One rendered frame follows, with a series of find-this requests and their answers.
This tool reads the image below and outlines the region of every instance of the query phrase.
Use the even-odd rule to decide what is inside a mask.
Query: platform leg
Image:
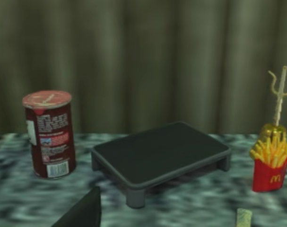
[[[145,206],[145,189],[132,190],[127,188],[126,205],[133,209],[143,208]]]
[[[96,158],[94,155],[91,155],[91,160],[92,160],[92,169],[93,171],[98,171],[101,169],[101,165],[96,161]]]
[[[226,156],[217,162],[217,168],[223,171],[228,171],[230,169],[231,155]]]

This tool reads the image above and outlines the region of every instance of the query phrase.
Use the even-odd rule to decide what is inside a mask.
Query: backdrop
[[[287,0],[0,0],[0,132],[26,131],[22,97],[59,89],[75,132],[257,133],[283,65]]]

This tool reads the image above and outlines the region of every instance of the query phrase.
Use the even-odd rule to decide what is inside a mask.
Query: yellow m logo
[[[273,176],[270,180],[270,183],[281,181],[281,175]]]

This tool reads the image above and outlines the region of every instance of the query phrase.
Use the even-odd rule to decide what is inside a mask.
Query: trident prong
[[[271,91],[272,91],[272,93],[274,93],[277,96],[277,104],[276,104],[276,110],[275,110],[275,115],[274,115],[274,123],[276,126],[278,126],[281,111],[282,111],[283,97],[287,97],[287,92],[284,93],[284,85],[285,85],[285,80],[286,80],[287,66],[283,66],[282,76],[281,76],[281,81],[280,81],[278,91],[275,89],[275,84],[277,82],[276,75],[271,71],[268,71],[268,73],[272,76]]]

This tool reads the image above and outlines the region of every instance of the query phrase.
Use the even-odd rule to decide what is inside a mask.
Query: french fries
[[[277,133],[272,137],[267,137],[265,142],[258,140],[253,149],[250,150],[250,156],[272,168],[282,167],[287,159],[286,136],[281,138],[281,134]]]

